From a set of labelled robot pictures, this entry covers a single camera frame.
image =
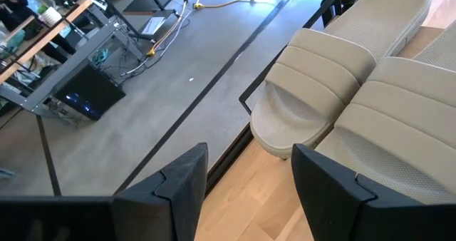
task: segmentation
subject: light wood floor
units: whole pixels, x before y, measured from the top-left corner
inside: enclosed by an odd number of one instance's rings
[[[456,19],[456,0],[432,0],[425,26],[401,56],[411,58]],[[206,198],[197,241],[313,240],[299,203],[290,161],[252,141]]]

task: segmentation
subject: wooden table top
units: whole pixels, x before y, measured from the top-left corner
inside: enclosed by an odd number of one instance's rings
[[[79,15],[81,15],[90,5],[92,4],[91,0],[79,0],[77,2],[77,7],[74,10],[71,10],[65,17],[67,21],[74,21]],[[29,17],[25,22],[23,22],[18,28],[14,29],[6,38],[10,39],[14,34],[17,34],[18,31],[23,29],[27,24],[33,20],[33,17]],[[11,77],[17,70],[21,68],[21,65],[24,65],[28,60],[30,60],[36,53],[38,53],[46,44],[48,44],[54,37],[56,37],[68,23],[62,21],[55,26],[52,26],[44,34],[39,34],[37,37],[33,38],[32,42],[26,42],[27,44],[33,44],[27,49],[23,50],[22,53],[19,53],[19,57],[16,59],[18,63],[11,63],[5,69],[5,71],[0,74],[0,84],[6,81]]]

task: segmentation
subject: wooden floor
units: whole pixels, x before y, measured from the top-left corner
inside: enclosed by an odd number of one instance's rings
[[[401,53],[413,57],[456,19],[456,0],[432,0],[425,26]],[[197,241],[313,240],[299,203],[290,161],[252,141],[206,198]]]

